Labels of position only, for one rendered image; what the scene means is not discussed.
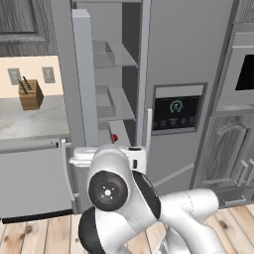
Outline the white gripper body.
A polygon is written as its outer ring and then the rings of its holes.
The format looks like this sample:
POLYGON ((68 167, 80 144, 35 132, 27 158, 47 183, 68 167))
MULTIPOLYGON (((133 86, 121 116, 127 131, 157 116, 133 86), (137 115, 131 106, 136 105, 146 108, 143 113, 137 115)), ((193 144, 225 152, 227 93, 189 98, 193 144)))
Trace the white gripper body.
POLYGON ((73 156, 68 161, 75 167, 89 167, 96 151, 94 147, 75 148, 73 156))

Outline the grey fridge shelf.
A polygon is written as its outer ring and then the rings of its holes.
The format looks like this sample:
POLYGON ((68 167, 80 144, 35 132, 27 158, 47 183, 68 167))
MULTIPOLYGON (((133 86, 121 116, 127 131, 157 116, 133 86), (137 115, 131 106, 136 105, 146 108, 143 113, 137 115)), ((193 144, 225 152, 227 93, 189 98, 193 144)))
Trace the grey fridge shelf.
POLYGON ((100 122, 133 120, 135 118, 121 87, 97 85, 95 87, 97 118, 100 122))
POLYGON ((137 65, 123 45, 94 40, 92 48, 95 68, 137 65))
POLYGON ((118 141, 113 144, 118 144, 121 146, 129 146, 130 140, 127 135, 127 131, 122 120, 117 121, 110 121, 109 122, 109 129, 110 129, 110 137, 113 143, 112 135, 116 134, 118 136, 118 141))

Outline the plain grey fridge door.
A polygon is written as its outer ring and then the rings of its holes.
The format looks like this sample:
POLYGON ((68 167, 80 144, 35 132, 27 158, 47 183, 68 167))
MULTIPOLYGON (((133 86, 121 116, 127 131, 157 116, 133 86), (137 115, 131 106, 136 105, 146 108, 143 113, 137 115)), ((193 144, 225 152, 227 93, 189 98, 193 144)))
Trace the plain grey fridge door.
POLYGON ((78 69, 81 111, 86 146, 98 144, 95 74, 91 19, 86 9, 72 10, 73 34, 78 69))

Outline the grey side-by-side fridge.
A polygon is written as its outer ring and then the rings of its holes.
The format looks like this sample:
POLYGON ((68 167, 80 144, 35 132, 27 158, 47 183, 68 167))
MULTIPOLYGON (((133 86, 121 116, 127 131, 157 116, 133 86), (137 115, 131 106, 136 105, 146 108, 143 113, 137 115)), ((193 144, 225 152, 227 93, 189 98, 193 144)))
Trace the grey side-by-side fridge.
MULTIPOLYGON (((233 19, 233 5, 228 30, 233 19)), ((132 144, 137 144, 137 112, 139 87, 141 84, 141 41, 142 41, 142 10, 144 0, 115 0, 104 3, 86 2, 85 0, 51 0, 53 20, 60 61, 60 70, 63 83, 63 95, 68 121, 70 140, 73 146, 85 145, 84 126, 81 111, 78 69, 73 34, 72 10, 86 9, 91 19, 91 36, 99 35, 102 38, 118 39, 136 62, 136 66, 127 66, 122 70, 122 85, 129 100, 135 120, 127 124, 126 130, 132 144)), ((184 98, 173 98, 168 101, 165 97, 158 98, 155 105, 160 112, 153 111, 152 133, 160 127, 154 121, 168 116, 177 116, 181 113, 194 115, 193 110, 187 110, 184 105, 188 101, 184 98)), ((200 146, 195 163, 192 167, 196 173, 196 163, 200 154, 200 146)))

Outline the grey fridge door with dispenser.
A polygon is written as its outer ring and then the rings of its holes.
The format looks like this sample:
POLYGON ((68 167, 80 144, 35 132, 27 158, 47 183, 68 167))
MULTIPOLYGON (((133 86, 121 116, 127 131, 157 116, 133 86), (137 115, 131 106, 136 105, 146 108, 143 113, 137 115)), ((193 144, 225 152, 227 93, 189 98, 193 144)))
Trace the grey fridge door with dispenser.
POLYGON ((147 110, 158 98, 184 98, 187 110, 154 122, 147 177, 160 195, 191 188, 225 37, 237 0, 144 0, 137 144, 146 143, 147 110))

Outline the grey dishwasher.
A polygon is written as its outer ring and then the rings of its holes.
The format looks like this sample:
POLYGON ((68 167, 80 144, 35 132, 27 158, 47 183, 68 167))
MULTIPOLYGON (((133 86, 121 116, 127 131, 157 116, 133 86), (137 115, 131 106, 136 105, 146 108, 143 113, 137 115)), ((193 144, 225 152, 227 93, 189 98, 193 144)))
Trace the grey dishwasher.
POLYGON ((61 139, 1 143, 0 149, 59 142, 57 149, 0 154, 0 219, 4 224, 72 214, 61 139))

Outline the wooden knife block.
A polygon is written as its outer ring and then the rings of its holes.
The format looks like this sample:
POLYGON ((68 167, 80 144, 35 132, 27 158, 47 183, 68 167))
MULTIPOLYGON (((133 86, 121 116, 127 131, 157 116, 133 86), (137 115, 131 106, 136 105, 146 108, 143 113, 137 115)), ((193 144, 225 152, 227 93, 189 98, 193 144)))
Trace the wooden knife block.
POLYGON ((24 79, 21 80, 24 84, 28 94, 25 94, 19 83, 19 98, 24 110, 37 110, 41 107, 44 100, 43 92, 36 79, 27 79, 30 83, 32 90, 30 90, 25 83, 24 79))

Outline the grey wood cupboard run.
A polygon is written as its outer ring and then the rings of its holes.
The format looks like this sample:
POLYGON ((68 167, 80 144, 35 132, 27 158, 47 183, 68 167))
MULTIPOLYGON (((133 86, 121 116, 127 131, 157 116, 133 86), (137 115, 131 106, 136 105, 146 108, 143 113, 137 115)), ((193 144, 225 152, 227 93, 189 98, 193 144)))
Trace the grey wood cupboard run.
POLYGON ((220 207, 254 202, 254 114, 209 119, 193 187, 214 191, 220 207))

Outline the grey wood cupboard door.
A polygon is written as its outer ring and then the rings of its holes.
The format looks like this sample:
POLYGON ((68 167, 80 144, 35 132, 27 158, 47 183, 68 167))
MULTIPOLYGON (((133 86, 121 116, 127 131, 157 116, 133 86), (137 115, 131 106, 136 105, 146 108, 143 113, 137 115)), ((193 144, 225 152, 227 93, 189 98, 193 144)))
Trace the grey wood cupboard door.
POLYGON ((0 0, 0 44, 54 44, 50 0, 0 0))

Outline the grey built-in oven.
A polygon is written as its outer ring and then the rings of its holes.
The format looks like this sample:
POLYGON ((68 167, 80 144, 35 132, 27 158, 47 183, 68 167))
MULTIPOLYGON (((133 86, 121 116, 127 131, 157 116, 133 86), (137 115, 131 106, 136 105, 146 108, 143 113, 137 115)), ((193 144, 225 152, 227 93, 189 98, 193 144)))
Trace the grey built-in oven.
POLYGON ((233 26, 214 111, 254 109, 254 23, 233 26))

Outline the grey wall outlet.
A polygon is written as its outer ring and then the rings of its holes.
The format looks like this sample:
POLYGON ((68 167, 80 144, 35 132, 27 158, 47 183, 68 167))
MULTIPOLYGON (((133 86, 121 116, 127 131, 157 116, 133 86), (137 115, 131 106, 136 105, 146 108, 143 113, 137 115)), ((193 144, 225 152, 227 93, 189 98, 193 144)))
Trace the grey wall outlet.
POLYGON ((18 85, 21 80, 20 70, 18 68, 9 68, 8 74, 12 85, 18 85))
POLYGON ((45 83, 55 83, 54 69, 51 66, 42 67, 45 83))

